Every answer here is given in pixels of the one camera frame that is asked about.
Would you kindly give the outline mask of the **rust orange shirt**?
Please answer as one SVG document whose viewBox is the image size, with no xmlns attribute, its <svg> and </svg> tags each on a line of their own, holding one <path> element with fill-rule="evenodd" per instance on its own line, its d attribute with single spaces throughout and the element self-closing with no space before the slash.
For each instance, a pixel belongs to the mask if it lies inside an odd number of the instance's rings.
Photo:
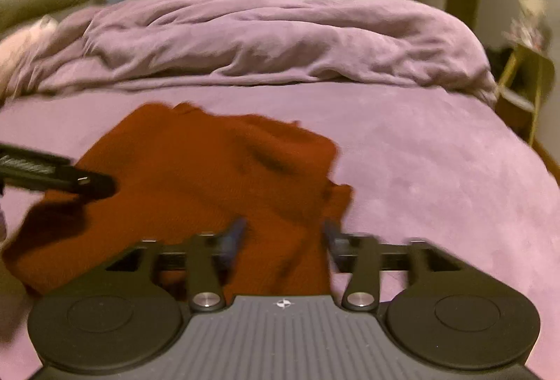
<svg viewBox="0 0 560 380">
<path fill-rule="evenodd" d="M 295 123 L 147 104 L 79 161 L 112 176 L 116 194 L 82 203 L 49 191 L 3 261 L 45 294 L 136 242 L 175 244 L 244 220 L 227 297 L 326 295 L 323 226 L 339 222 L 352 199 L 350 186 L 329 178 L 336 155 L 330 139 Z"/>
</svg>

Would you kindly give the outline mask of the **pink plush toy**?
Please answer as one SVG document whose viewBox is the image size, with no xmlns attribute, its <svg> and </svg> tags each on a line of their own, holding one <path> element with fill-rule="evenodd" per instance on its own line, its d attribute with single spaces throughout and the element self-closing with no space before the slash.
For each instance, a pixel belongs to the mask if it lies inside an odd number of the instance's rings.
<svg viewBox="0 0 560 380">
<path fill-rule="evenodd" d="M 25 55 L 41 41 L 50 37 L 59 23 L 51 16 L 41 17 L 34 23 L 25 25 L 1 40 L 1 100 L 8 96 L 11 82 L 18 65 Z"/>
</svg>

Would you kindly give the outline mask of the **purple bed sheet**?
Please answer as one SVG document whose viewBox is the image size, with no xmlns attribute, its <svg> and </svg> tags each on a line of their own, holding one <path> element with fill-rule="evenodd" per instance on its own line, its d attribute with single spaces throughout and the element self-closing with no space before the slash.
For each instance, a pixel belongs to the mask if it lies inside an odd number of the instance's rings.
<svg viewBox="0 0 560 380">
<path fill-rule="evenodd" d="M 151 102 L 296 121 L 336 142 L 334 180 L 354 190 L 344 228 L 425 238 L 524 293 L 542 322 L 529 367 L 558 377 L 559 188 L 487 105 L 439 87 L 342 82 L 88 91 L 9 102 L 1 138 L 77 158 Z"/>
</svg>

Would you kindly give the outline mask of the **purple crumpled duvet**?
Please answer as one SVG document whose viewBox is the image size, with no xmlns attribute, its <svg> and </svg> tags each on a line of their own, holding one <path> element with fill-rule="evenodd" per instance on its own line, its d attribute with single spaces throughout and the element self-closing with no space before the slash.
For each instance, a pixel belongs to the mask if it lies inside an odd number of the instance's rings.
<svg viewBox="0 0 560 380">
<path fill-rule="evenodd" d="M 492 105 L 481 43 L 417 1 L 137 0 L 62 20 L 1 74 L 2 99 L 90 89 L 254 86 L 347 79 L 439 86 Z"/>
</svg>

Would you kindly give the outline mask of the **yellow side table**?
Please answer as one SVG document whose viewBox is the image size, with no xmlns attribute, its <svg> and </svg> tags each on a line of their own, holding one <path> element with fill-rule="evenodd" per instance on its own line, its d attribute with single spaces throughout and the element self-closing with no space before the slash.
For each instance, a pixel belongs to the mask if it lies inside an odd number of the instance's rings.
<svg viewBox="0 0 560 380">
<path fill-rule="evenodd" d="M 541 109 L 555 79 L 553 61 L 517 42 L 500 75 L 495 111 L 530 147 L 536 140 Z"/>
</svg>

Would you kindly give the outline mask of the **wrapped flower bouquet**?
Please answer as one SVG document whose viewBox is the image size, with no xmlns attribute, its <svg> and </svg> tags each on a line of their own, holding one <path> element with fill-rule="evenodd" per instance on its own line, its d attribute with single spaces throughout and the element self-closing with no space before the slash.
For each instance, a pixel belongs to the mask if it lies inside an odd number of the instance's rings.
<svg viewBox="0 0 560 380">
<path fill-rule="evenodd" d="M 551 29 L 547 23 L 545 0 L 517 0 L 518 15 L 503 33 L 509 43 L 521 44 L 541 54 L 548 53 Z"/>
</svg>

